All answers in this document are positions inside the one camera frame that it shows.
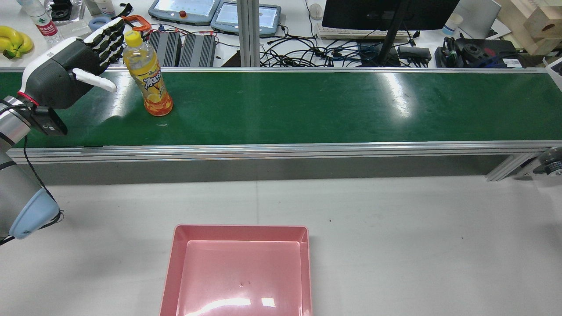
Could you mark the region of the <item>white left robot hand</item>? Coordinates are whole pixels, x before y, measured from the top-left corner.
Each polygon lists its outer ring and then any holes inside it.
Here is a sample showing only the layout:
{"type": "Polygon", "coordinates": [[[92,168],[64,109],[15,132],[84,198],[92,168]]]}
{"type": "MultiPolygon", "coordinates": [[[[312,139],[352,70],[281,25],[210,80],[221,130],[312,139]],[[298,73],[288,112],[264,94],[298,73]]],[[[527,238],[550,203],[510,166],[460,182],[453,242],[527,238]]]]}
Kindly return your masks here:
{"type": "Polygon", "coordinates": [[[116,92],[116,84],[101,74],[122,58],[124,28],[124,20],[115,18],[86,38],[56,44],[26,66],[18,96],[37,106],[67,109],[94,86],[116,92]]]}

